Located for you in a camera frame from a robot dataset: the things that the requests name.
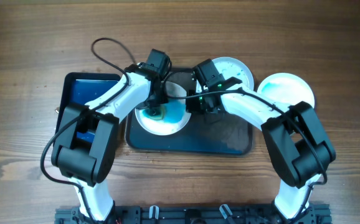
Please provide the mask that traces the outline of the green yellow sponge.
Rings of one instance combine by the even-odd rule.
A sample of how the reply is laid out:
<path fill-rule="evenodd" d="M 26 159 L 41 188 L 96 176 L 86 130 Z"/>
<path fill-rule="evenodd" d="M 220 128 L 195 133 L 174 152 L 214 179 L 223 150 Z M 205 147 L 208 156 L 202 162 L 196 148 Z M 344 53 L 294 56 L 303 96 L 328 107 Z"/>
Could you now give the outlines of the green yellow sponge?
<path fill-rule="evenodd" d="M 147 108 L 143 111 L 143 114 L 148 118 L 155 121 L 162 120 L 165 116 L 166 109 L 163 105 Z"/>

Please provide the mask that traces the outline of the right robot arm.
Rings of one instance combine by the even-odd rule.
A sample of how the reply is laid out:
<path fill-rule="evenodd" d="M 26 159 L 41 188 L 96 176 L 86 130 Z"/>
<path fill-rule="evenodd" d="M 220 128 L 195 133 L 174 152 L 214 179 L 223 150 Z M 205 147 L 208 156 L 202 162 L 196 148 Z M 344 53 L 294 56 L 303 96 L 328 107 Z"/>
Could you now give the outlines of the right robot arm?
<path fill-rule="evenodd" d="M 237 75 L 225 77 L 213 60 L 192 69 L 201 91 L 186 97 L 198 113 L 225 111 L 261 130 L 275 172 L 281 179 L 274 206 L 286 223 L 308 211 L 310 195 L 328 181 L 334 147 L 314 108 L 305 101 L 281 103 L 253 91 Z"/>

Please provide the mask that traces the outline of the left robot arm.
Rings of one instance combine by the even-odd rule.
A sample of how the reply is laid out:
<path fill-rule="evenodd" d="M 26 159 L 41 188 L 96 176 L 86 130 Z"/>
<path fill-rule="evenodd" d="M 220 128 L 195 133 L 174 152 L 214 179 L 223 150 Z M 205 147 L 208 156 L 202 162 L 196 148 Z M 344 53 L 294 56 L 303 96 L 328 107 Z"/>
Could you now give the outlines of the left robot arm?
<path fill-rule="evenodd" d="M 153 49 L 147 61 L 125 68 L 120 81 L 85 104 L 69 103 L 58 131 L 47 143 L 51 163 L 75 187 L 80 205 L 58 210 L 57 223 L 116 223 L 115 201 L 105 181 L 115 158 L 120 123 L 139 106 L 167 102 L 162 80 L 171 69 L 169 57 Z"/>

